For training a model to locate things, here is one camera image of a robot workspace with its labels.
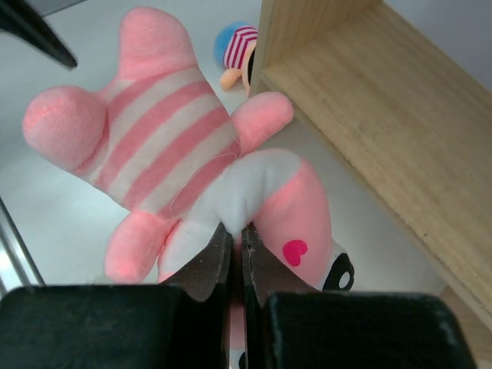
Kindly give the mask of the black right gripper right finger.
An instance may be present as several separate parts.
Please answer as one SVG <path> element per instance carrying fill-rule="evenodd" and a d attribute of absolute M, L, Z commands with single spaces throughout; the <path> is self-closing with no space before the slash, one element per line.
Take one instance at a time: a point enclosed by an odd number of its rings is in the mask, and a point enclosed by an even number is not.
<path fill-rule="evenodd" d="M 264 245 L 253 224 L 242 234 L 247 368 L 322 368 L 315 317 L 323 294 L 302 281 Z"/>

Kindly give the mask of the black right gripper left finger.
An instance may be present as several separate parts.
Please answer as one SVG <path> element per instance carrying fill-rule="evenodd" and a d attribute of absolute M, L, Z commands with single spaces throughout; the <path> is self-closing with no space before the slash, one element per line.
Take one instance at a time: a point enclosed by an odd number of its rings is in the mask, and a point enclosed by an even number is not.
<path fill-rule="evenodd" d="M 219 224 L 207 246 L 163 283 L 173 294 L 165 368 L 227 368 L 233 240 Z"/>

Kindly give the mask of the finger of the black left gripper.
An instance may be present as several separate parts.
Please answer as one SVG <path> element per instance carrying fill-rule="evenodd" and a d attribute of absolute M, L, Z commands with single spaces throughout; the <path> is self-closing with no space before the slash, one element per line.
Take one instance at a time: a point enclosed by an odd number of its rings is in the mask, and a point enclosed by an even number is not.
<path fill-rule="evenodd" d="M 68 69 L 78 66 L 74 55 L 26 1 L 1 0 L 1 31 L 22 39 Z"/>

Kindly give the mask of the pink plush with heart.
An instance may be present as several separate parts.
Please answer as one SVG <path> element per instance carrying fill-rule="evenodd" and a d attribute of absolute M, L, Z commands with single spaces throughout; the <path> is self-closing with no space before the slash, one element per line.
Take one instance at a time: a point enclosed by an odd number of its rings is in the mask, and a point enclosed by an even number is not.
<path fill-rule="evenodd" d="M 318 290 L 349 289 L 354 268 L 334 243 L 324 186 L 307 160 L 264 143 L 293 118 L 263 92 L 228 112 L 173 15 L 136 7 L 121 20 L 118 71 L 92 92 L 50 88 L 28 105 L 27 143 L 128 211 L 113 231 L 105 273 L 164 281 L 218 225 L 235 242 L 250 224 L 264 245 Z"/>

